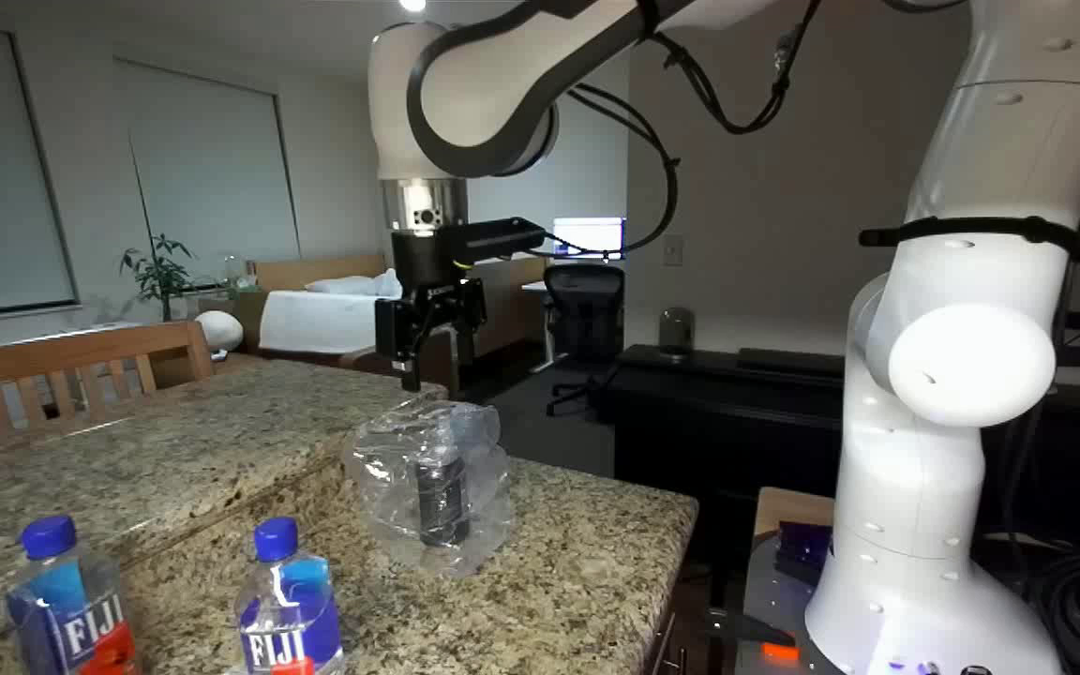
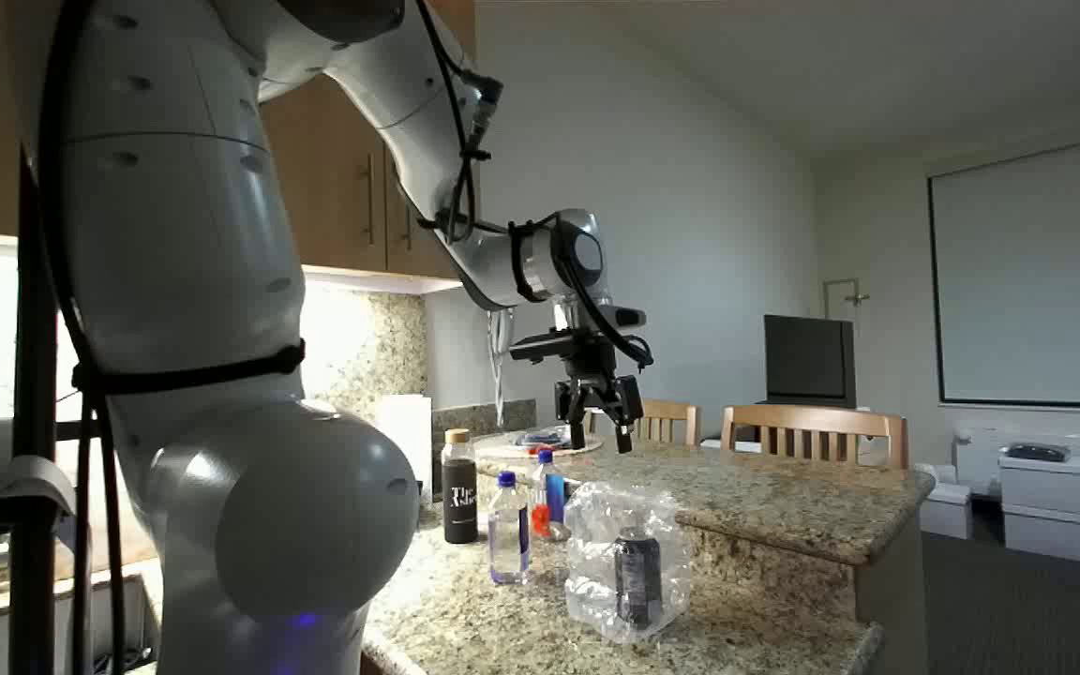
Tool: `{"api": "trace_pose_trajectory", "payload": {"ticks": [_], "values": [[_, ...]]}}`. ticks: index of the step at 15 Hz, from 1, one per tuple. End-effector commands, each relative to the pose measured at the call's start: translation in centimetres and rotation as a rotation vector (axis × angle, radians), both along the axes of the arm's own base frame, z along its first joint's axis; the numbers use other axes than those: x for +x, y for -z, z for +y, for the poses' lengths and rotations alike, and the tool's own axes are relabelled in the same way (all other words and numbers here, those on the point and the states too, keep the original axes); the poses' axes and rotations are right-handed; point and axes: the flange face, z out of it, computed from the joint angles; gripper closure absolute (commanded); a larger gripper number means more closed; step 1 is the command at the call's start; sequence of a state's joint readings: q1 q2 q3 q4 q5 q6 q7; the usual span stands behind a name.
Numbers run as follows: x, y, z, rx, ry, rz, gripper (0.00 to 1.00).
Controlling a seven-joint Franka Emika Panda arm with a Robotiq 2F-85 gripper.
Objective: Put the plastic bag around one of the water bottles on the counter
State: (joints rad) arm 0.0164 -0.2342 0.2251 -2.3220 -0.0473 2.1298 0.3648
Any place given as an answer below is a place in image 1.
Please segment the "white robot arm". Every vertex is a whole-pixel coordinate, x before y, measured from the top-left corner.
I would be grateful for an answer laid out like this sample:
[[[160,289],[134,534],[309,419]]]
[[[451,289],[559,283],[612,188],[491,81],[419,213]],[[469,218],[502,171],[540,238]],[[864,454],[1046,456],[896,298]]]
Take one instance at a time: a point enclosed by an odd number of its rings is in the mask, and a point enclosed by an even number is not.
[[[404,298],[380,350],[466,308],[474,226],[452,188],[547,150],[554,96],[670,30],[772,0],[516,0],[466,28],[387,28],[370,140]],[[970,561],[984,434],[1055,383],[1055,315],[1080,254],[1080,0],[966,0],[970,39],[894,253],[849,313],[832,541],[802,613],[841,675],[1066,675],[1037,614]]]

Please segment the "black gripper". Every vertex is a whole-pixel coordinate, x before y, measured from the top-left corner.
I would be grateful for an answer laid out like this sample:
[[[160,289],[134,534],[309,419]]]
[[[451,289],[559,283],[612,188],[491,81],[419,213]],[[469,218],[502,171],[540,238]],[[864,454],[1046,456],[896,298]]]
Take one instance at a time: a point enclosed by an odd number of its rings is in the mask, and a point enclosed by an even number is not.
[[[459,260],[459,229],[392,231],[399,299],[375,305],[375,350],[399,366],[402,391],[419,391],[419,350],[434,328],[451,328],[451,396],[466,394],[474,333],[484,324],[484,285]]]

